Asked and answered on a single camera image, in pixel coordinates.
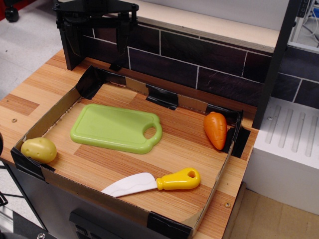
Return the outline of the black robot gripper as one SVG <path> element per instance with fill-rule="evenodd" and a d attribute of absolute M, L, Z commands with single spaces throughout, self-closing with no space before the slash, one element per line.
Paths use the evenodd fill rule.
<path fill-rule="evenodd" d="M 119 56 L 126 51 L 130 26 L 138 23 L 135 3 L 121 0 L 55 0 L 53 10 L 57 27 L 69 43 L 72 52 L 80 56 L 80 28 L 116 28 Z"/>

